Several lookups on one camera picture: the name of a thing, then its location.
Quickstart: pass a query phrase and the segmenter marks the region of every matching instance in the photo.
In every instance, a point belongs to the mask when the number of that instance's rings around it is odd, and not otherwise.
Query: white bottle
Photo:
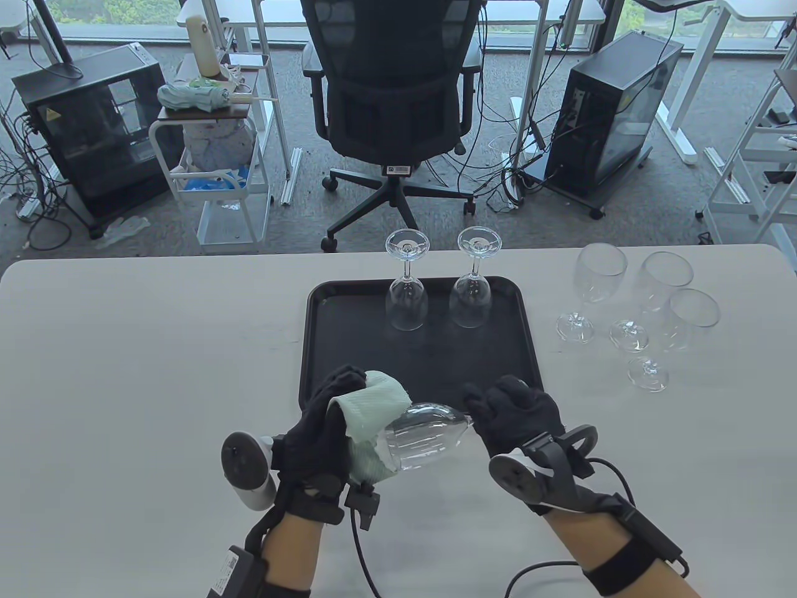
[[[186,19],[186,29],[188,29],[188,41],[194,52],[199,74],[203,77],[217,77],[221,68],[207,21],[201,14],[191,15]]]

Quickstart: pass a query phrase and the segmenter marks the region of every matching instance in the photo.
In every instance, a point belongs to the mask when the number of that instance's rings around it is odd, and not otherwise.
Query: wrist strap
[[[257,598],[310,598],[310,590],[292,590],[266,581]]]
[[[337,502],[326,502],[321,496],[308,496],[301,488],[293,491],[287,512],[302,519],[329,525],[338,525],[344,519],[344,510]]]
[[[633,537],[607,562],[584,576],[601,596],[614,596],[632,585],[658,558],[647,542]]]

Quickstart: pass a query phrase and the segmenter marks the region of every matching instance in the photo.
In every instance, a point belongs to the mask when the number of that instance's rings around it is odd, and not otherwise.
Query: sticker label
[[[224,594],[227,589],[227,584],[233,576],[235,565],[238,563],[238,555],[232,550],[227,551],[227,557],[222,565],[222,570],[218,573],[216,583],[210,586],[210,589],[216,592],[219,596]]]
[[[412,168],[409,166],[385,166],[385,174],[393,176],[410,176]]]

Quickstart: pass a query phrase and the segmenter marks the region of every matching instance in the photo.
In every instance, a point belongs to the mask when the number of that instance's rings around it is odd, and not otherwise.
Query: forearm
[[[585,571],[592,571],[610,560],[631,539],[611,515],[568,513],[554,509],[545,515],[570,554]],[[653,565],[617,598],[700,598],[663,561]]]
[[[282,588],[309,590],[316,575],[323,529],[323,523],[287,513],[265,537],[262,556],[269,563],[265,580]]]

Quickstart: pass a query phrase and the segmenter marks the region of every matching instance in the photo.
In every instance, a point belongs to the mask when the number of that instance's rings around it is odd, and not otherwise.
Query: black glove
[[[529,388],[515,376],[502,376],[487,392],[466,384],[464,393],[462,400],[473,418],[473,429],[481,436],[490,457],[512,452],[545,432],[553,436],[564,434],[559,408],[551,396]],[[538,515],[551,510],[547,506],[528,508]]]
[[[329,401],[363,388],[365,372],[350,365],[336,370],[307,401],[299,423],[274,439],[272,468],[280,472],[275,503],[286,512],[304,517],[313,506],[339,510],[349,475],[346,420],[340,407],[329,407]]]

